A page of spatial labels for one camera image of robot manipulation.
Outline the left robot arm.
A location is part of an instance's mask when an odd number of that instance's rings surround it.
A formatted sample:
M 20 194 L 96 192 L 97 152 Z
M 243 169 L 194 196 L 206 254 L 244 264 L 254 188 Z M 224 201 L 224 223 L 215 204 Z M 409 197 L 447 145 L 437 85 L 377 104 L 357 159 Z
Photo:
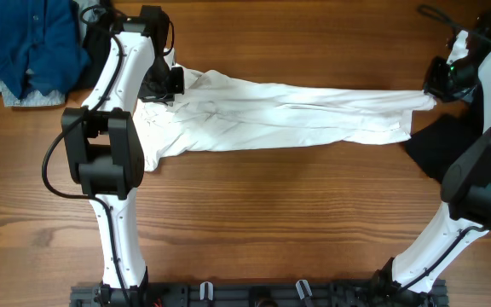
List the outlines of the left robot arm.
M 118 14 L 107 30 L 109 55 L 94 90 L 61 117 L 72 180 L 96 215 L 104 257 L 101 284 L 75 287 L 72 306 L 147 306 L 148 272 L 139 247 L 136 194 L 144 153 L 133 122 L 138 101 L 171 105 L 183 94 L 174 60 L 174 25 L 160 6 Z

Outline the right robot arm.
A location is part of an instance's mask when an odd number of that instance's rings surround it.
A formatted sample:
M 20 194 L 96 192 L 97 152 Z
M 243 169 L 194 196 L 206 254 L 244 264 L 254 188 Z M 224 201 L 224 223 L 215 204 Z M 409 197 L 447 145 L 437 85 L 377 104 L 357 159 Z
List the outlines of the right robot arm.
M 409 306 L 427 303 L 437 277 L 491 232 L 491 10 L 479 15 L 471 29 L 429 5 L 420 5 L 418 12 L 453 32 L 451 53 L 432 60 L 424 92 L 443 102 L 469 102 L 479 136 L 448 167 L 436 215 L 406 251 L 371 279 L 373 296 Z

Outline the white t-shirt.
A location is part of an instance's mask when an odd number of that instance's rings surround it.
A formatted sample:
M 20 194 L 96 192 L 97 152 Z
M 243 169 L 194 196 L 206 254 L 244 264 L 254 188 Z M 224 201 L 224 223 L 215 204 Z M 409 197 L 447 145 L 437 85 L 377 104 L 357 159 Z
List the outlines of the white t-shirt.
M 254 83 L 215 70 L 184 72 L 185 91 L 172 105 L 137 102 L 134 123 L 146 171 L 186 151 L 404 142 L 413 112 L 436 105 L 420 90 L 308 88 Z

